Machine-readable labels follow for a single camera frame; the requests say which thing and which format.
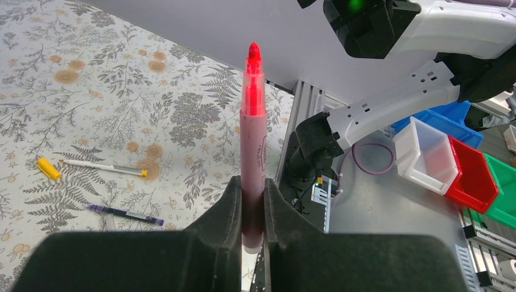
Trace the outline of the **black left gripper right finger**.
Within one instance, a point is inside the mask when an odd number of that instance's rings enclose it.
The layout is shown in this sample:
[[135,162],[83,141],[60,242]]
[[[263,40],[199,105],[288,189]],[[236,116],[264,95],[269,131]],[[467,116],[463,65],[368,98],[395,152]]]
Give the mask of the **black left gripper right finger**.
[[265,181],[266,291],[466,291],[452,252],[429,235],[325,234]]

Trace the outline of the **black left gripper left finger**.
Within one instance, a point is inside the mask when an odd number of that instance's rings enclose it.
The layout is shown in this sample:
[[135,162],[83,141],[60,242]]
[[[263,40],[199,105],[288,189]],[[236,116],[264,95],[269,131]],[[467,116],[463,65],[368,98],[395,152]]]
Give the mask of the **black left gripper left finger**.
[[59,232],[43,240],[13,291],[240,291],[238,176],[180,231]]

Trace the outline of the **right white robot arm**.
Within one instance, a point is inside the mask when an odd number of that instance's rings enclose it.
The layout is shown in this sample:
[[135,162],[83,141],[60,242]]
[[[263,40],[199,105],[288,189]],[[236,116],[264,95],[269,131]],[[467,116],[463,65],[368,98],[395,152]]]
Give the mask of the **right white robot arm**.
[[280,191],[301,210],[316,177],[375,130],[433,106],[478,103],[515,83],[514,1],[324,1],[289,5],[265,32],[271,75],[349,105],[298,122]]

